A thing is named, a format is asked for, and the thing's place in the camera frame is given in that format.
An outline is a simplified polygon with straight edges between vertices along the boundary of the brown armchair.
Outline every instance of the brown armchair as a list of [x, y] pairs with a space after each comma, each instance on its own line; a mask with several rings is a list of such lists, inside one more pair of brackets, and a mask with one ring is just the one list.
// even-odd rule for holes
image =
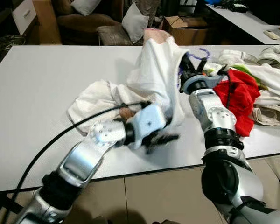
[[[148, 26], [151, 27], [154, 22], [154, 16], [161, 0], [136, 0], [136, 5], [140, 12], [149, 16]], [[132, 43], [129, 35], [120, 24], [119, 26], [101, 26], [97, 29], [100, 43], [103, 45], [142, 45], [143, 38], [136, 43]]]
[[70, 5], [73, 0], [52, 0], [62, 43], [98, 45], [97, 28], [120, 26], [124, 0], [101, 0], [94, 12], [84, 16]]

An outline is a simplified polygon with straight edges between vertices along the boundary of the white desk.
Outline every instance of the white desk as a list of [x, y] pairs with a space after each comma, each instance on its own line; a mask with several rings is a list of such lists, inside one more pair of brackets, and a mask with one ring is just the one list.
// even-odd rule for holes
[[208, 5], [208, 8], [215, 11], [231, 23], [241, 28], [260, 42], [264, 44], [280, 44], [280, 39], [272, 40], [263, 32], [265, 30], [271, 30], [280, 37], [280, 26], [269, 25], [250, 12], [247, 13], [235, 13], [229, 9], [214, 8], [212, 5]]
[[[243, 50], [258, 56], [267, 46], [204, 46], [211, 57], [222, 49]], [[199, 46], [187, 46], [203, 56]], [[15, 189], [36, 153], [56, 134], [71, 125], [65, 111], [90, 83], [100, 79], [124, 83], [141, 47], [116, 46], [16, 46], [0, 64], [0, 191]], [[111, 150], [95, 178], [130, 175], [202, 164], [203, 133], [191, 112], [177, 129], [181, 138], [156, 148]], [[32, 168], [23, 188], [41, 186], [45, 174], [55, 170], [70, 148], [82, 137], [73, 130], [50, 148]], [[244, 139], [247, 157], [280, 153], [280, 126], [255, 126]]]

